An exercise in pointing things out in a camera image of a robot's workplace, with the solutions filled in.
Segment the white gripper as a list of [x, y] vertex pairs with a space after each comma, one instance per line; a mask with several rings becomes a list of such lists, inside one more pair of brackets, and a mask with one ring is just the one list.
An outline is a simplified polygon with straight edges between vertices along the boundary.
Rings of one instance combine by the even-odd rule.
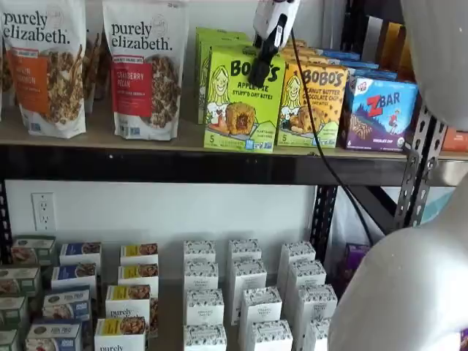
[[252, 63], [249, 73], [250, 84], [264, 85], [265, 81], [272, 83], [278, 79], [280, 67], [274, 60], [280, 58], [278, 55], [280, 39], [277, 39], [275, 34], [270, 33], [277, 27], [279, 19], [283, 17], [285, 18], [283, 38], [288, 39], [300, 3], [300, 0], [267, 0], [258, 2], [254, 15], [254, 30], [256, 34], [252, 44], [257, 50], [257, 56]]

